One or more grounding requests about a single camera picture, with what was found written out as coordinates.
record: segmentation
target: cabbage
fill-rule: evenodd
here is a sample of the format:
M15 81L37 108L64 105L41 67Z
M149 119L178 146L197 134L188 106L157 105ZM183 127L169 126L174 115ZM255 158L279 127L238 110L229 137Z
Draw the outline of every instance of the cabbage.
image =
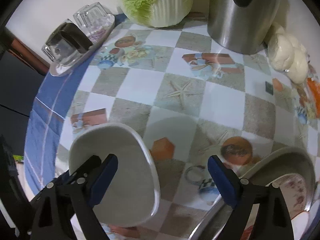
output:
M121 8L137 24L167 27L179 23L192 3L193 0L121 0Z

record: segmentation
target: wall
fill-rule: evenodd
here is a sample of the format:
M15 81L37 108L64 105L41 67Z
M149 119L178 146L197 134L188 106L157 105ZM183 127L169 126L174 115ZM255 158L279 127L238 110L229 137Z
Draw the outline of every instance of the wall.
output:
M49 62L41 47L50 33L85 4L99 1L113 14L120 13L117 0L23 0L9 20L8 29ZM209 0L194 0L192 11L207 14ZM320 27L302 0L281 0L276 21L304 44L312 65L320 72Z

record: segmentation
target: white bowl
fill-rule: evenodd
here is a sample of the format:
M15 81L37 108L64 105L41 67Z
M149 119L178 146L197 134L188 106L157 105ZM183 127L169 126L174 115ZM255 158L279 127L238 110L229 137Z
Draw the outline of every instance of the white bowl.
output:
M118 170L93 211L100 223L137 226L156 214L160 186L150 152L136 131L121 123L86 131L71 145L69 172L72 174L92 155L103 161L110 153L118 158Z

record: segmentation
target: screw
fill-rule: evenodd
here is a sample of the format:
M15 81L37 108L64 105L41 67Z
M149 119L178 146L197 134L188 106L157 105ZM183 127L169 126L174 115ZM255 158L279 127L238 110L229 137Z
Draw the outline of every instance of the screw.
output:
M278 185L277 183L275 183L275 182L272 183L272 186L273 186L274 188L279 188L279 185Z
M47 188L52 188L54 186L54 183L53 182L49 182L48 184L47 184Z
M243 185L248 185L248 184L249 184L249 181L248 181L247 179L245 179L245 178L242 178L242 179L240 180L240 183L243 184Z
M79 178L77 179L78 184L83 184L85 182L85 178Z

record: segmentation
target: blue tablecloth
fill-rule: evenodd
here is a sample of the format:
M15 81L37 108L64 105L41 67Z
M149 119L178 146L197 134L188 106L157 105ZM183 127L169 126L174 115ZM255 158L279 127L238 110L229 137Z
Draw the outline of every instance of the blue tablecloth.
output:
M116 26L125 19L124 14L116 15ZM63 121L94 54L66 76L53 77L48 73L33 102L24 147L24 166L26 180L35 195L54 178Z

